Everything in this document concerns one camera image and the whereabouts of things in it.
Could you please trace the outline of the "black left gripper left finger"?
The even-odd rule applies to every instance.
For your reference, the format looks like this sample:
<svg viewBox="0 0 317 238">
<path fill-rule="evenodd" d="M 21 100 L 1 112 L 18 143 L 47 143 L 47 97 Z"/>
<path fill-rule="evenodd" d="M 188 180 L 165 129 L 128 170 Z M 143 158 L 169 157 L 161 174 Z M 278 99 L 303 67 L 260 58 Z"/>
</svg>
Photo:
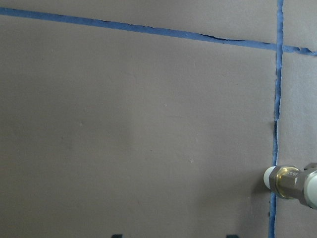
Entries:
<svg viewBox="0 0 317 238">
<path fill-rule="evenodd" d="M 111 238 L 123 238 L 123 234 L 113 234 Z"/>
</svg>

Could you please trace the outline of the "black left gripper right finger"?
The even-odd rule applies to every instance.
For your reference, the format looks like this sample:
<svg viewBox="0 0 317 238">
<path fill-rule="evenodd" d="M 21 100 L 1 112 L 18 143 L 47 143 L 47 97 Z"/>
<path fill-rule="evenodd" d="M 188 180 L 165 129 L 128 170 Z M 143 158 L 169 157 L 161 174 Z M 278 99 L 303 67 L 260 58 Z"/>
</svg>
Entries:
<svg viewBox="0 0 317 238">
<path fill-rule="evenodd" d="M 236 234 L 229 234 L 229 235 L 226 235 L 226 238 L 240 238 L 240 237 Z"/>
</svg>

